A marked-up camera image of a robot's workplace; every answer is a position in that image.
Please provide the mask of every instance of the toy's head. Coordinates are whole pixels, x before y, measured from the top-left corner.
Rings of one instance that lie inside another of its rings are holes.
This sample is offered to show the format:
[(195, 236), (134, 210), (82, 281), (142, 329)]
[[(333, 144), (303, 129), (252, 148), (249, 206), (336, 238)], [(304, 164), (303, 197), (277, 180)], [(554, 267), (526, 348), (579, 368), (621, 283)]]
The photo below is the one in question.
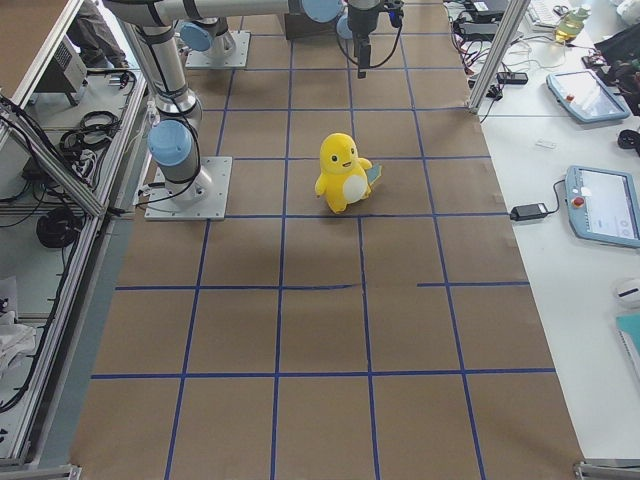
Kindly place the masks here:
[(320, 167), (333, 174), (348, 173), (356, 166), (358, 149), (349, 135), (332, 133), (320, 147)]

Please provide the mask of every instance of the tiled surface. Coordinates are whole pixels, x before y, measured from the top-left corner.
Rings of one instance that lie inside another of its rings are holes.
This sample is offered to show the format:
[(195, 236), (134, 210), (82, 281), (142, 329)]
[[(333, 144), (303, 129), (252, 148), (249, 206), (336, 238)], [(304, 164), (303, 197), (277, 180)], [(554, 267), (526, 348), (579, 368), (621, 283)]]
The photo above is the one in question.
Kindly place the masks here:
[[(234, 157), (228, 218), (136, 218), (72, 455), (89, 480), (572, 478), (444, 9), (406, 15), (366, 80), (274, 16), (231, 19), (253, 32), (246, 71), (189, 74), (203, 153)], [(340, 218), (313, 192), (336, 131), (383, 167)]]

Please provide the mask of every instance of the toy's white belly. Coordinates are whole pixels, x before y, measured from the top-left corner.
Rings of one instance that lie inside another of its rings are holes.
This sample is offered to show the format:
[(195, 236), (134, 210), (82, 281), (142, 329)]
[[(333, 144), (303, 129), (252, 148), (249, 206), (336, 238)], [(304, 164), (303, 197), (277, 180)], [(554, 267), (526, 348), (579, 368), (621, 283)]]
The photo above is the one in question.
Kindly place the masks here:
[(361, 200), (367, 191), (367, 181), (360, 175), (352, 175), (342, 185), (342, 194), (347, 203), (355, 203)]

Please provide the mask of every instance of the tablet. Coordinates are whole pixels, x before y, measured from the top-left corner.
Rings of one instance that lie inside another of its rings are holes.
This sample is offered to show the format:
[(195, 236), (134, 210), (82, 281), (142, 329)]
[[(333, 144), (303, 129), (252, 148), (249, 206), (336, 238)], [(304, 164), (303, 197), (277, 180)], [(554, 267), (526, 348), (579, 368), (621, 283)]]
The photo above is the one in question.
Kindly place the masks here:
[(578, 237), (640, 248), (640, 209), (631, 175), (571, 166), (565, 186), (569, 222)]
[(584, 123), (627, 118), (631, 112), (624, 99), (611, 93), (591, 70), (552, 73), (547, 86), (567, 111)]

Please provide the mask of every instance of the toy's arm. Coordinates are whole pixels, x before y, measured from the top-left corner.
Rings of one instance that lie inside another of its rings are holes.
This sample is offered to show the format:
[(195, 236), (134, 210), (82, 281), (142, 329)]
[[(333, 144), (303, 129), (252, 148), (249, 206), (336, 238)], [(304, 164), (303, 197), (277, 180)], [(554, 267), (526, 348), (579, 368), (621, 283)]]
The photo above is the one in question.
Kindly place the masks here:
[(369, 170), (371, 167), (373, 167), (371, 162), (369, 160), (367, 160), (366, 158), (358, 158), (358, 163), (365, 170)]
[(324, 195), (324, 192), (327, 190), (327, 177), (321, 173), (316, 180), (316, 195)]

